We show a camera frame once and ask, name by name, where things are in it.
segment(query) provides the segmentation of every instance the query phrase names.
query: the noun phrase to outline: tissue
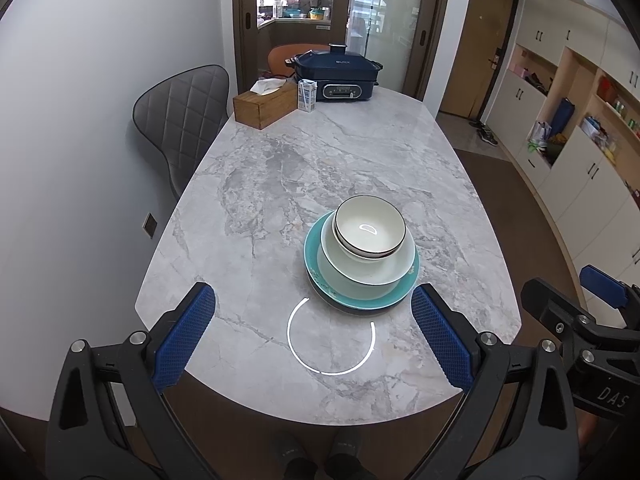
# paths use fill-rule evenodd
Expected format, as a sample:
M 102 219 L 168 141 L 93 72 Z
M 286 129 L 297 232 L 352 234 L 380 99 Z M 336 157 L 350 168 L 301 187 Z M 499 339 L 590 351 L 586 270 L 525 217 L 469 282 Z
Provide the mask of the tissue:
M 286 79 L 260 79 L 260 81 L 256 81 L 255 85 L 251 87 L 251 92 L 258 95 L 268 95 L 275 92 L 286 82 Z

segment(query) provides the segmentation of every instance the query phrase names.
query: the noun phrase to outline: floor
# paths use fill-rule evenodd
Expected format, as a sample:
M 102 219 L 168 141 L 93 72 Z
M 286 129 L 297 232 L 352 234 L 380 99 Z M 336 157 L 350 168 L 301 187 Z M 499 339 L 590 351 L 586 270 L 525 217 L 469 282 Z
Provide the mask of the floor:
M 476 128 L 469 124 L 469 119 L 440 112 L 436 116 L 436 122 L 454 149 L 508 160 L 500 147 L 480 139 Z
M 487 211 L 500 242 L 516 295 L 522 285 L 540 276 L 569 297 L 575 297 L 572 280 L 561 251 L 538 204 L 513 165 L 503 160 L 500 148 L 488 144 L 476 146 L 463 122 L 451 116 L 438 116 L 446 129 L 478 195 Z M 536 345 L 549 333 L 525 312 L 518 344 Z M 508 408 L 506 392 L 473 462 L 486 455 Z M 331 446 L 336 429 L 279 420 L 239 406 L 203 386 L 185 373 L 166 396 L 186 431 L 216 471 L 228 480 L 278 480 L 281 470 L 270 452 L 271 435 L 285 429 L 295 434 L 309 455 L 321 464 Z M 458 398 L 417 415 L 383 424 L 362 427 L 363 464 L 380 480 L 404 478 L 420 460 L 439 434 Z M 44 427 L 46 423 L 2 412 L 27 450 L 42 465 L 44 462 Z M 140 430 L 130 428 L 130 439 L 143 458 L 152 460 Z M 318 473 L 316 478 L 326 478 Z

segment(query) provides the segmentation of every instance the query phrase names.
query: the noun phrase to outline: dining table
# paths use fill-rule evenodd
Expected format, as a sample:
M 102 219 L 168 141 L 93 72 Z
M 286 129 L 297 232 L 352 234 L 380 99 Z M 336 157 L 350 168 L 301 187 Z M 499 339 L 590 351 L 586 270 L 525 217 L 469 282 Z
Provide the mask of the dining table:
M 478 332 L 511 343 L 520 314 L 491 222 L 462 163 L 421 101 L 376 87 L 371 99 L 317 102 L 263 130 L 231 117 L 197 167 L 136 301 L 151 328 L 196 282 L 214 317 L 186 370 L 258 412 L 357 425 L 427 410 L 460 389 L 415 322 L 409 294 L 359 316 L 314 290 L 303 247 L 345 199 L 395 205 L 420 268 Z

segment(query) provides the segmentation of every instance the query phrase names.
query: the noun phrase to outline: bolt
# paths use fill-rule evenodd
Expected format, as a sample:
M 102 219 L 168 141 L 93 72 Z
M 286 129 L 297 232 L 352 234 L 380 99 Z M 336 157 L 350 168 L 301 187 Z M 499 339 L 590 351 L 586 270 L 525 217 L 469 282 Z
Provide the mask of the bolt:
M 492 332 L 483 332 L 480 341 L 487 346 L 493 346 L 498 342 L 498 337 Z
M 78 341 L 74 341 L 71 345 L 71 351 L 78 353 L 84 349 L 84 341 L 82 339 L 78 339 Z
M 555 352 L 556 351 L 556 344 L 553 341 L 549 341 L 549 339 L 544 339 L 542 341 L 542 343 L 540 343 L 540 346 L 542 346 L 542 349 L 545 352 Z
M 581 355 L 582 358 L 588 363 L 593 363 L 596 360 L 593 353 L 589 350 L 583 350 Z
M 129 337 L 130 343 L 134 345 L 141 345 L 143 342 L 145 342 L 145 339 L 146 339 L 146 334 L 144 332 L 134 332 Z

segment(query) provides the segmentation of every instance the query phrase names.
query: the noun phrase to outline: stack of bowls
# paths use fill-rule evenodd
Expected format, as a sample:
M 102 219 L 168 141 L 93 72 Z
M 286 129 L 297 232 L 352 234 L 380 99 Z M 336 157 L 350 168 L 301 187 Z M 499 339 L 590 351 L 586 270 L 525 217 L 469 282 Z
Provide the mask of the stack of bowls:
M 420 259 L 414 238 L 392 204 L 358 195 L 309 231 L 305 264 L 330 303 L 360 310 L 386 308 L 413 288 Z

